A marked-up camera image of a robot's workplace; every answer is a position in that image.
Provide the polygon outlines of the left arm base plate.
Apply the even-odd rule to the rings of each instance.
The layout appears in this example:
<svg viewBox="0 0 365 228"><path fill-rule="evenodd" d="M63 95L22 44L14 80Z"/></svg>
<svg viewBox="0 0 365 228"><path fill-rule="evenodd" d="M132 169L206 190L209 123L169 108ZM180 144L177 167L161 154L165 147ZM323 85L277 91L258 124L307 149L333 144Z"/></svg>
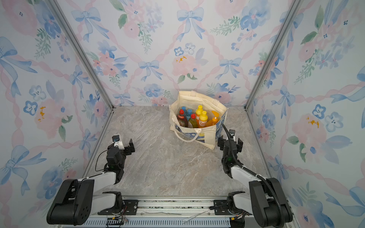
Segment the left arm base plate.
<svg viewBox="0 0 365 228"><path fill-rule="evenodd" d="M119 215L136 215L139 200L123 199L117 202L112 208L102 210L97 215L119 216Z"/></svg>

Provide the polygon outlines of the cream shopping bag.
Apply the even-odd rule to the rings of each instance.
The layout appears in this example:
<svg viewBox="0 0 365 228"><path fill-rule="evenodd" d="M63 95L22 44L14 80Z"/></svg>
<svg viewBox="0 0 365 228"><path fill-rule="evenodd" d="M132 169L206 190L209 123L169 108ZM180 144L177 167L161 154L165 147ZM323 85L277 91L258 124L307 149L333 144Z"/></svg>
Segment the cream shopping bag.
<svg viewBox="0 0 365 228"><path fill-rule="evenodd" d="M169 111L170 130L179 140L214 149L228 108L212 97L195 91L180 91Z"/></svg>

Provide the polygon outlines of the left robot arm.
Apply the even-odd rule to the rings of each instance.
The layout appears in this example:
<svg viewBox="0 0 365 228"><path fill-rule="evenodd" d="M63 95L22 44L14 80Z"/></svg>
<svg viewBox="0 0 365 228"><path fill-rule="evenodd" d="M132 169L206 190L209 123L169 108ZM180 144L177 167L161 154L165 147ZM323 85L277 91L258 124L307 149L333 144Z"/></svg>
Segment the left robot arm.
<svg viewBox="0 0 365 228"><path fill-rule="evenodd" d="M120 192L96 195L99 190L120 183L126 157L136 151L132 140L124 146L118 135L112 139L106 151L107 163L98 174L63 181L47 213L49 225L80 226L91 215L112 215L120 219L126 213L135 212L136 204L124 202Z"/></svg>

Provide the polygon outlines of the yellow-green red cap bottle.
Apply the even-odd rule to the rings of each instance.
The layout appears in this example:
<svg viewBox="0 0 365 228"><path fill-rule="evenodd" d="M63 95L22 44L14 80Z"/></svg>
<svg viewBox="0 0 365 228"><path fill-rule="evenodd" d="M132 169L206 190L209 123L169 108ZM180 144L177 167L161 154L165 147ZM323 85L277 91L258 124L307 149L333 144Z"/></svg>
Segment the yellow-green red cap bottle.
<svg viewBox="0 0 365 228"><path fill-rule="evenodd" d="M198 123L196 121L196 114L191 114L189 123L192 125L192 128L199 128Z"/></svg>

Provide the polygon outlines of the yellow cap orange bottle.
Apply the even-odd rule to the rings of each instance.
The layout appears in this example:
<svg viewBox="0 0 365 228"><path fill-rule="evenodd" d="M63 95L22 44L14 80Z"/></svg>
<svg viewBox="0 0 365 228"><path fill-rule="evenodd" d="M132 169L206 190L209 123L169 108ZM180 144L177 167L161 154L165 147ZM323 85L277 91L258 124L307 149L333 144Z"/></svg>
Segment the yellow cap orange bottle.
<svg viewBox="0 0 365 228"><path fill-rule="evenodd" d="M200 119L199 119L199 123L198 123L199 128L206 127L207 122L208 122L207 112L203 111L202 114L200 115Z"/></svg>
<svg viewBox="0 0 365 228"><path fill-rule="evenodd" d="M202 105L198 105L198 108L195 111L196 120L200 119L200 115L202 114L202 112L203 112Z"/></svg>

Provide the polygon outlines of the dark red Fairy bottle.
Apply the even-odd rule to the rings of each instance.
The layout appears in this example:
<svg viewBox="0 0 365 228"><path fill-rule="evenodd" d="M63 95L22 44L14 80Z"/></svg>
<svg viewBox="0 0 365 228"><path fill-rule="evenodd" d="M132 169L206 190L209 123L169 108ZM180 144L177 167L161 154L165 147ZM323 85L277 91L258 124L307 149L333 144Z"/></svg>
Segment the dark red Fairy bottle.
<svg viewBox="0 0 365 228"><path fill-rule="evenodd" d="M177 120L178 120L180 126L188 127L188 120L186 118L185 111L183 109L180 109L180 111L177 115Z"/></svg>

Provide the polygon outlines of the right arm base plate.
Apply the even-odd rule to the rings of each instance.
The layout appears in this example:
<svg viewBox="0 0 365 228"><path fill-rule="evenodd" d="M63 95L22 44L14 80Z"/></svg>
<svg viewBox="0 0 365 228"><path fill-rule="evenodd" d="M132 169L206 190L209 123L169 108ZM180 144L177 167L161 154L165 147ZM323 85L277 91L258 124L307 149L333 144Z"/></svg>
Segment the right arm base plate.
<svg viewBox="0 0 365 228"><path fill-rule="evenodd" d="M234 217L238 217L239 215L251 215L245 210L236 208L233 202L228 202L226 199L215 199L213 201L213 206L210 206L209 209L214 211L215 215L229 215Z"/></svg>

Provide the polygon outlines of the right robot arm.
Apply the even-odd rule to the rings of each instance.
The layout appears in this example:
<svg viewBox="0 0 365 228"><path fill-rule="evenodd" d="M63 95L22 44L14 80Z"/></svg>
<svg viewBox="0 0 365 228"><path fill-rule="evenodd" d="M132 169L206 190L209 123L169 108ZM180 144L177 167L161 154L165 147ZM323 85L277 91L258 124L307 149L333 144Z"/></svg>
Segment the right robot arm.
<svg viewBox="0 0 365 228"><path fill-rule="evenodd" d="M265 178L244 166L237 157L242 146L242 140L235 142L233 136L218 138L218 147L223 151L221 163L224 173L247 187L249 192L231 192L225 203L214 208L240 218L253 215L262 228L282 228L293 221L293 212L281 184L276 178Z"/></svg>

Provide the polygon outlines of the orange pump soap bottle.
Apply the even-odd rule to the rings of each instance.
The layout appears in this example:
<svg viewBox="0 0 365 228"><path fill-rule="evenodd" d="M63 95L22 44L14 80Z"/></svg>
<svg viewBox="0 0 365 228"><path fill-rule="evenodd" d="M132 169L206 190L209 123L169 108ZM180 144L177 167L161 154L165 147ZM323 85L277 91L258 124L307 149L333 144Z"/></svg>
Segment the orange pump soap bottle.
<svg viewBox="0 0 365 228"><path fill-rule="evenodd" d="M220 120L218 112L212 111L212 114L213 114L213 118L207 122L206 127L216 125L218 123L218 121Z"/></svg>

